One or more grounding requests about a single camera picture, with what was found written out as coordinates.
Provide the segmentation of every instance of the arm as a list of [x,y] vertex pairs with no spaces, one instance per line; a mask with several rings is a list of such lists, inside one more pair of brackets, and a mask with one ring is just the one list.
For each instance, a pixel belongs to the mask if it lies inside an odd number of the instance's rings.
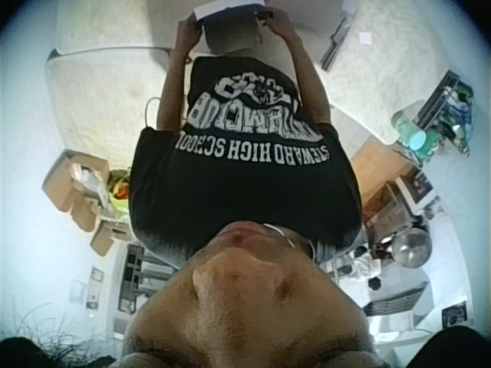
[[302,39],[284,11],[277,8],[266,8],[266,11],[269,14],[265,20],[266,25],[285,41],[292,54],[298,89],[305,109],[316,123],[331,123],[328,95]]
[[202,29],[194,14],[179,22],[176,46],[170,57],[170,66],[163,85],[157,114],[157,130],[179,132],[184,103],[184,71],[186,59],[201,38]]

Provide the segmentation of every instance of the paper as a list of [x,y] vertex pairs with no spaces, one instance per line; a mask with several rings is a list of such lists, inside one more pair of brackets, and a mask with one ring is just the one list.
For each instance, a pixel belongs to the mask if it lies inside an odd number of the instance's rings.
[[263,5],[264,0],[218,0],[216,2],[210,2],[209,4],[205,4],[199,6],[194,9],[194,14],[196,14],[196,20],[203,19],[208,15],[215,14],[225,10],[227,8],[235,8],[237,6],[243,5]]
[[360,32],[360,43],[361,44],[372,44],[372,42],[371,42],[371,33],[369,33],[369,32]]

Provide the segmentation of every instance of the graphic t-shirt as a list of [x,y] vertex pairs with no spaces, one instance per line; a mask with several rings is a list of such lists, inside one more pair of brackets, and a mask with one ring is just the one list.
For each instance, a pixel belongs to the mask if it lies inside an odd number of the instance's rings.
[[200,57],[188,103],[181,131],[144,129],[133,160],[132,226],[153,253],[180,267],[241,220],[290,228],[321,250],[352,244],[361,200],[351,164],[289,78],[252,58]]

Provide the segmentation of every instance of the wall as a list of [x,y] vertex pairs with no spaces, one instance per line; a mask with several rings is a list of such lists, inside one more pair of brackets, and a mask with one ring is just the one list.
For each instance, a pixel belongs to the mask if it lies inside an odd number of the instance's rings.
[[44,65],[54,48],[56,1],[28,2],[1,35],[2,63],[2,331],[37,328],[85,339],[106,329],[107,300],[91,313],[70,304],[72,280],[88,282],[94,265],[110,285],[117,247],[106,258],[84,233],[49,202],[41,184],[63,150],[54,125]]
[[449,149],[425,173],[460,238],[473,295],[474,328],[489,335],[489,45],[449,0],[418,0],[440,37],[452,71],[474,89],[475,131],[469,159]]

